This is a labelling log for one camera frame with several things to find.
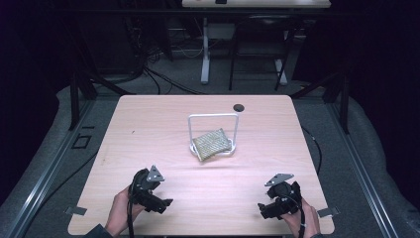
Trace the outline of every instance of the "cable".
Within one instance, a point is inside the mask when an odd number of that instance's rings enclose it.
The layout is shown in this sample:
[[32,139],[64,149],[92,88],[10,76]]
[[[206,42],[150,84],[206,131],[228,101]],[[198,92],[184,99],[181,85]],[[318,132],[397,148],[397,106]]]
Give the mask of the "cable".
[[66,182],[68,182],[75,174],[77,174],[81,169],[83,169],[95,156],[98,154],[96,151],[86,162],[84,162],[76,171],[74,171],[69,177],[67,177],[58,187],[56,187],[50,195],[44,199],[41,205],[38,207],[37,211],[35,212],[34,216],[31,218],[28,226],[25,228],[25,232],[22,237],[25,237],[29,228],[31,227],[32,223],[34,222],[37,215],[40,213],[41,209],[47,204],[47,202],[53,197],[53,195],[63,186]]
[[319,154],[319,163],[318,163],[318,169],[316,170],[316,174],[319,175],[319,171],[321,170],[321,165],[322,165],[322,151],[321,151],[321,147],[319,146],[318,142],[316,141],[315,137],[312,136],[312,134],[302,125],[300,126],[303,131],[305,131],[312,139],[312,141],[315,143],[316,147],[318,148],[318,154]]
[[146,73],[148,76],[151,77],[151,79],[154,81],[155,85],[157,86],[157,95],[160,95],[160,86],[158,85],[157,80],[146,70]]
[[177,87],[177,88],[179,88],[179,89],[181,89],[181,90],[183,90],[183,91],[185,91],[185,92],[189,92],[189,93],[192,93],[192,94],[197,94],[197,95],[205,95],[205,94],[206,94],[206,93],[204,93],[204,92],[200,92],[200,91],[196,91],[196,90],[193,90],[193,89],[191,89],[191,88],[188,88],[188,87],[186,87],[186,86],[184,86],[184,85],[182,85],[182,84],[180,84],[180,83],[178,83],[178,82],[176,82],[176,81],[174,81],[174,80],[170,79],[169,77],[167,77],[167,76],[165,76],[165,75],[163,75],[163,74],[160,74],[160,73],[158,73],[158,72],[156,72],[156,71],[154,71],[154,70],[150,69],[150,68],[149,68],[149,67],[147,67],[147,66],[145,66],[145,71],[146,71],[146,72],[148,72],[148,73],[152,73],[152,74],[154,74],[154,75],[156,75],[156,76],[160,77],[161,79],[163,79],[163,80],[165,80],[165,81],[169,82],[169,83],[170,83],[170,84],[172,84],[173,86],[175,86],[175,87]]

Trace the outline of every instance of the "human hand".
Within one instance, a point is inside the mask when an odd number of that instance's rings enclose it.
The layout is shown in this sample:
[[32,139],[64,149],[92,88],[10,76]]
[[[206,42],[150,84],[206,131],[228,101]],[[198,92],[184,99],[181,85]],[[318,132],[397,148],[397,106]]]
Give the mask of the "human hand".
[[[124,190],[120,191],[114,196],[111,210],[109,211],[108,221],[105,229],[113,237],[118,237],[121,232],[127,229],[127,212],[129,201],[129,187],[127,186]],[[132,209],[132,220],[134,221],[137,216],[143,211],[145,207],[139,204],[133,204]]]
[[[319,219],[318,213],[316,212],[315,208],[306,202],[305,199],[302,198],[302,209],[305,213],[305,234],[303,235],[304,238],[310,238],[316,234],[321,233],[321,229],[319,227]],[[300,210],[293,214],[282,214],[281,218],[289,226],[291,233],[294,237],[299,237],[299,230],[300,230]]]

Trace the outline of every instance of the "wooden table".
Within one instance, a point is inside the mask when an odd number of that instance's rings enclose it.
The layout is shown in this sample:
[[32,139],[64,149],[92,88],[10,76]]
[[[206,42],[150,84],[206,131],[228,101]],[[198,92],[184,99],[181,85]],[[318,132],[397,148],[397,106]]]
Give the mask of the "wooden table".
[[[205,162],[189,150],[188,116],[239,113],[237,148],[231,157]],[[234,132],[234,117],[198,118],[193,137],[223,128]],[[291,99],[281,95],[123,96],[112,117],[68,231],[87,233],[105,225],[114,195],[134,174],[156,165],[165,181],[154,194],[173,198],[159,214],[142,212],[134,223],[139,235],[279,235],[289,234],[284,221],[263,219],[257,203],[269,204],[264,184],[274,175],[294,174],[302,196],[318,209],[327,203],[315,173]],[[332,233],[330,217],[321,230]]]

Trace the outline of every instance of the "wrist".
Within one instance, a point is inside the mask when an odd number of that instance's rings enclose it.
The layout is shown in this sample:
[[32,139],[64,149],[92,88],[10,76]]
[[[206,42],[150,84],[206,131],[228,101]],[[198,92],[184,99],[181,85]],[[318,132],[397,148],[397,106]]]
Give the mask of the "wrist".
[[311,238],[323,238],[324,236],[321,233],[311,236]]
[[121,231],[119,231],[118,229],[113,228],[112,226],[109,226],[108,224],[106,224],[105,226],[105,230],[108,231],[108,233],[112,236],[112,237],[118,237],[121,233]]

